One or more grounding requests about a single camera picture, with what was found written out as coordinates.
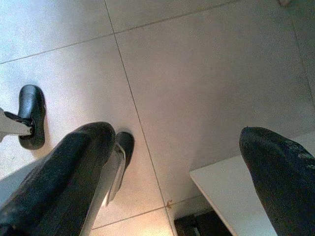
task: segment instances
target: floor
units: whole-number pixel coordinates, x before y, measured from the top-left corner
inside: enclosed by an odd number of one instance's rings
[[[0,204],[67,133],[107,121],[136,144],[91,235],[176,236],[174,218],[210,209],[189,170],[240,154],[243,127],[315,130],[313,0],[0,6],[0,106],[17,113],[25,84],[47,103],[43,148],[22,149],[16,137],[0,144]]]

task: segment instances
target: tile floor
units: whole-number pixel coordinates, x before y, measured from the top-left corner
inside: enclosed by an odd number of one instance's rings
[[[25,84],[47,103],[42,149],[0,144],[0,203],[65,134],[107,121],[134,134],[135,152],[91,235],[175,236],[174,218],[210,209],[189,170],[239,154],[244,126],[315,130],[313,0],[0,6],[0,107],[17,113]]]

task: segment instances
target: white table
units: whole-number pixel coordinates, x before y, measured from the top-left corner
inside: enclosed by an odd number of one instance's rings
[[[315,154],[315,132],[292,140]],[[242,156],[190,171],[190,176],[234,236],[277,236]]]

